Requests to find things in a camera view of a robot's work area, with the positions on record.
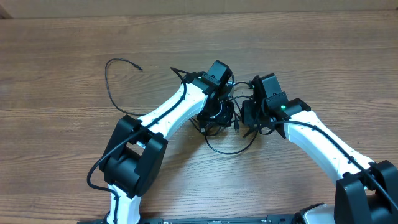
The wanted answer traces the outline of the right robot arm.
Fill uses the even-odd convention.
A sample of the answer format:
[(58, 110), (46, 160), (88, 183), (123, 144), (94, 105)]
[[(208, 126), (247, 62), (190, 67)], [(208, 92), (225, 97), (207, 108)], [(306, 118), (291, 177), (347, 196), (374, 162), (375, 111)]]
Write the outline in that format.
[(272, 73), (248, 82), (243, 123), (259, 134), (278, 132), (303, 149), (335, 186), (332, 205), (318, 203), (294, 214), (292, 223), (397, 223), (397, 167), (374, 162), (328, 129), (300, 98), (289, 100)]

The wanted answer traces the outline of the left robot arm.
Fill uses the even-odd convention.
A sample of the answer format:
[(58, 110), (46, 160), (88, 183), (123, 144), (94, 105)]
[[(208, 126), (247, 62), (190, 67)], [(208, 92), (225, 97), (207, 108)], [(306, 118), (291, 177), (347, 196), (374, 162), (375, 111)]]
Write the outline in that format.
[(202, 133), (231, 125), (233, 105), (226, 101), (231, 69), (215, 61), (207, 72), (173, 70), (182, 83), (178, 91), (154, 111), (137, 119), (122, 117), (98, 167), (108, 183), (111, 208), (105, 223), (138, 223), (139, 204), (157, 177), (171, 136), (195, 116)]

